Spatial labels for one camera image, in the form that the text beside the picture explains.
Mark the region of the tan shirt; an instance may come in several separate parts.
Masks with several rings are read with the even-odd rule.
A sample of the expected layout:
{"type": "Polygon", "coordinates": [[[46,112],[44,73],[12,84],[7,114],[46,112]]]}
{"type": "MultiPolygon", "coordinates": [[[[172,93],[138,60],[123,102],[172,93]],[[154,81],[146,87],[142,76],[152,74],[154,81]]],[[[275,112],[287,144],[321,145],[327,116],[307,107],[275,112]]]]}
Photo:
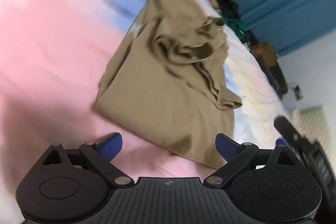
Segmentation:
{"type": "Polygon", "coordinates": [[[186,159],[218,169],[219,133],[234,134],[242,100],[226,86],[224,20],[196,0],[148,0],[112,57],[95,109],[186,159]]]}

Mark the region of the beige headboard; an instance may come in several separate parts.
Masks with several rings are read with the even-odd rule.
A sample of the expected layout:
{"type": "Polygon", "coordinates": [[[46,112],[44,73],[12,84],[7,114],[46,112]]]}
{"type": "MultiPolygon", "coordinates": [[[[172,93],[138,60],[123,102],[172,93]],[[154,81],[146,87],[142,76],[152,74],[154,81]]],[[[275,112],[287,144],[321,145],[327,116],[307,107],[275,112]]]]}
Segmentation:
{"type": "Polygon", "coordinates": [[[333,138],[322,105],[306,110],[293,108],[290,122],[302,136],[306,136],[311,142],[319,141],[325,152],[333,150],[333,138]]]}

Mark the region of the brown paper bag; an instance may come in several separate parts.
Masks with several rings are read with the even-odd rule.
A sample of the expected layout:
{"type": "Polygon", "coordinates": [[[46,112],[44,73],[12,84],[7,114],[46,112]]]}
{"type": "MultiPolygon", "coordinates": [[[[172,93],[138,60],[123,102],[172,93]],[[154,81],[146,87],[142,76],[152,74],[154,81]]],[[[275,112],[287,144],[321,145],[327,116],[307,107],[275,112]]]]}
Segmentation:
{"type": "Polygon", "coordinates": [[[250,52],[254,57],[262,59],[267,67],[274,67],[277,64],[278,57],[268,41],[252,46],[250,52]]]}

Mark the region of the green garment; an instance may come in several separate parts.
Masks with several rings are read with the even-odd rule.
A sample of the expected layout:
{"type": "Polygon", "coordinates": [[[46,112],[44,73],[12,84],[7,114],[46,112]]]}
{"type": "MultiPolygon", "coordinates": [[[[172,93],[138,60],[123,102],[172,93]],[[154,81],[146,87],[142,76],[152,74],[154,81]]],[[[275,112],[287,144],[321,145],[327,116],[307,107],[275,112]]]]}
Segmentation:
{"type": "Polygon", "coordinates": [[[246,26],[239,19],[232,19],[224,17],[226,25],[236,34],[241,40],[245,37],[246,26]]]}

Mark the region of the black garment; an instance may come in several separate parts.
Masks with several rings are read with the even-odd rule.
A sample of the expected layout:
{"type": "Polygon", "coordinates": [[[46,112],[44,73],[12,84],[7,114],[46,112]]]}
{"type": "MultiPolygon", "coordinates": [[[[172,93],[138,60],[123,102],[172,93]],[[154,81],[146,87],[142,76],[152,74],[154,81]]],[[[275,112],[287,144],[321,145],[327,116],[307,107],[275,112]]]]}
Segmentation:
{"type": "Polygon", "coordinates": [[[217,0],[217,2],[222,14],[226,18],[238,20],[241,19],[241,16],[239,14],[239,6],[236,2],[232,0],[217,0]]]}

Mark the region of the wall power socket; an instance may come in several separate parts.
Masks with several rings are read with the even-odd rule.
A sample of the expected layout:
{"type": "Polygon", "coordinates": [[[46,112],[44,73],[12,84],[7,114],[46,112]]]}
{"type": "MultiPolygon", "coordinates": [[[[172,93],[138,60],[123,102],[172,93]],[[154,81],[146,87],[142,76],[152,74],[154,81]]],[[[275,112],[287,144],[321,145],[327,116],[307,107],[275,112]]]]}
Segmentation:
{"type": "Polygon", "coordinates": [[[288,89],[290,89],[293,92],[296,101],[300,101],[303,99],[303,92],[298,83],[296,82],[288,83],[288,89]]]}

